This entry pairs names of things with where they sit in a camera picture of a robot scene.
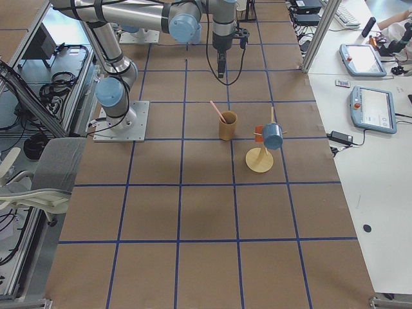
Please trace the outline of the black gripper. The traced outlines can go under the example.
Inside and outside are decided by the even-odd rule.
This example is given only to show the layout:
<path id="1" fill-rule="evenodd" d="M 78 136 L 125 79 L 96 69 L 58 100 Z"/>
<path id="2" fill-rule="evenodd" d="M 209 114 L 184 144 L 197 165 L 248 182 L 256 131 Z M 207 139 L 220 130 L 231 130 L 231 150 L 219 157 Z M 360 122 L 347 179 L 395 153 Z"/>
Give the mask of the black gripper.
<path id="1" fill-rule="evenodd" d="M 217 65 L 218 78 L 222 79 L 226 70 L 227 54 L 226 51 L 231 49 L 232 40 L 239 39 L 240 48 L 244 50 L 248 44 L 250 32 L 248 30 L 235 30 L 228 35 L 218 35 L 212 33 L 212 45 L 218 51 Z"/>

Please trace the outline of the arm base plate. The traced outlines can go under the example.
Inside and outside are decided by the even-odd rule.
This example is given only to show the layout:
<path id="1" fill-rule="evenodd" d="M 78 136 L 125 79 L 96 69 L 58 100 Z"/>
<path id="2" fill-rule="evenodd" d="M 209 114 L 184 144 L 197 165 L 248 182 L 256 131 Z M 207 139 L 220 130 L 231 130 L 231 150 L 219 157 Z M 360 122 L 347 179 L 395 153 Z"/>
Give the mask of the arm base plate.
<path id="1" fill-rule="evenodd" d="M 160 32 L 145 28 L 123 28 L 120 34 L 119 43 L 123 45 L 131 44 L 157 44 Z"/>
<path id="2" fill-rule="evenodd" d="M 117 121 L 108 118 L 108 121 L 97 123 L 97 133 L 93 135 L 95 142 L 143 142 L 149 115 L 148 100 L 131 101 L 125 118 Z"/>

